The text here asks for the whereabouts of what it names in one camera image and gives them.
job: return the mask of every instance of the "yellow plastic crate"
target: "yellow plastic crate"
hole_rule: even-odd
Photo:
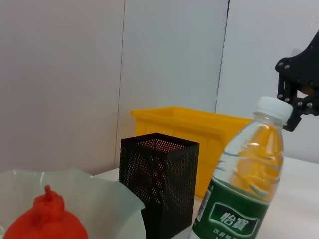
[[[251,119],[181,107],[132,110],[136,136],[162,133],[200,143],[196,191],[203,198],[220,155],[228,142]]]

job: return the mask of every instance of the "red object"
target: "red object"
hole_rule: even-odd
[[[88,239],[80,221],[64,210],[63,197],[44,187],[45,194],[34,199],[33,207],[6,231],[3,239]]]

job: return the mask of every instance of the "table surface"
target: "table surface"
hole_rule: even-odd
[[[119,170],[98,177],[118,181]],[[194,201],[193,220],[201,204]],[[319,238],[319,164],[286,158],[276,195],[267,211],[256,239]],[[191,227],[173,239],[187,239]]]

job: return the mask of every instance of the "white bowl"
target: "white bowl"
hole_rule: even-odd
[[[145,239],[144,204],[124,185],[79,170],[10,171],[0,174],[0,239],[32,207],[44,186],[64,197],[65,209],[78,217],[89,239]]]

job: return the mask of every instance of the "water bottle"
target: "water bottle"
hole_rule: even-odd
[[[282,128],[293,107],[262,97],[251,124],[227,145],[189,239],[254,239],[283,165]]]

